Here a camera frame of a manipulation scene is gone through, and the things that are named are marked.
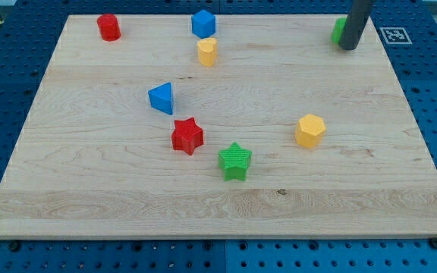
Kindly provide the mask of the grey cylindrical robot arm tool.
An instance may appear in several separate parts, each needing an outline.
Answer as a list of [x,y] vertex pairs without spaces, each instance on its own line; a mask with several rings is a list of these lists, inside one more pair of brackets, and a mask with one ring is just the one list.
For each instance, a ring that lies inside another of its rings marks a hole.
[[353,0],[338,45],[347,51],[355,50],[371,15],[375,0]]

